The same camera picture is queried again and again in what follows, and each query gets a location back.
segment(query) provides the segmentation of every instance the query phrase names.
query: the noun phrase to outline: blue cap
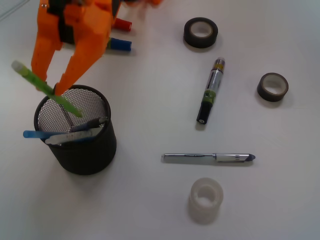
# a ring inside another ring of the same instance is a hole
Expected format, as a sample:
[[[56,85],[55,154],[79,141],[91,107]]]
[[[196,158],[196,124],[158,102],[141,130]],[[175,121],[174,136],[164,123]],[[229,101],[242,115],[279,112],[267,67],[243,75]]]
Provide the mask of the blue cap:
[[[131,51],[131,44],[132,44],[131,41],[125,41],[125,40],[120,40],[120,39],[111,37],[109,43],[110,43],[110,49],[127,51],[127,52]]]

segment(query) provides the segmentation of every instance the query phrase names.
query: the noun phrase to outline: green highlighter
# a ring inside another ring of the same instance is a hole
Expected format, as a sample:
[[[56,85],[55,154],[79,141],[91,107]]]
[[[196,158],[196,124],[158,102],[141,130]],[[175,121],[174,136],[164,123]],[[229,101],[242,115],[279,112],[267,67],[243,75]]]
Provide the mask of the green highlighter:
[[[56,101],[57,104],[61,104],[67,112],[70,112],[76,115],[78,118],[82,118],[81,112],[75,106],[73,106],[70,102],[68,102],[64,97],[55,95],[53,88],[48,86],[47,83],[42,81],[37,75],[35,75],[30,69],[28,69],[21,62],[15,60],[11,64],[11,67],[23,78],[25,78],[29,83],[37,87],[49,98]]]

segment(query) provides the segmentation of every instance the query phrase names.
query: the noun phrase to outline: orange robotic gripper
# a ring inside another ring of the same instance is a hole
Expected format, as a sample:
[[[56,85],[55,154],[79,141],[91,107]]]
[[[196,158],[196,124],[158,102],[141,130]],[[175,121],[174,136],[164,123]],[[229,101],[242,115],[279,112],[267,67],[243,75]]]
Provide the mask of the orange robotic gripper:
[[[158,5],[162,0],[147,0]],[[32,71],[43,81],[56,50],[75,43],[71,57],[54,93],[62,95],[105,52],[121,0],[40,0],[38,32],[31,60]]]

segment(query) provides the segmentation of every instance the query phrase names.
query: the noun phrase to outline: red cap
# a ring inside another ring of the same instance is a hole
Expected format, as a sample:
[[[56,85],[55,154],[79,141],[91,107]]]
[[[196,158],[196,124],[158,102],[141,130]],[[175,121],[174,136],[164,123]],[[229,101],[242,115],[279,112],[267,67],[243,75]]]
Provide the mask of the red cap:
[[[125,21],[125,20],[122,20],[120,18],[116,18],[112,27],[114,29],[120,29],[120,30],[123,30],[123,31],[126,31],[126,32],[130,32],[131,31],[131,25],[132,25],[132,22],[130,22],[130,21]]]

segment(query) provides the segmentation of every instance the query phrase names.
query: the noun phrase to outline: mesh pencil cup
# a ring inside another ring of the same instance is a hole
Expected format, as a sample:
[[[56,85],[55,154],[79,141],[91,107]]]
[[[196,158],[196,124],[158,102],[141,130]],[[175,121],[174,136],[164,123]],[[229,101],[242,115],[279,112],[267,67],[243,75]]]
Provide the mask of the mesh pencil cup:
[[[102,130],[91,141],[48,144],[65,170],[78,175],[98,173],[110,164],[117,149],[109,103],[99,91],[84,85],[73,85],[62,96],[82,110],[83,117],[65,111],[46,96],[35,111],[34,128],[36,131],[68,133],[74,126],[107,117],[107,121],[100,125]]]

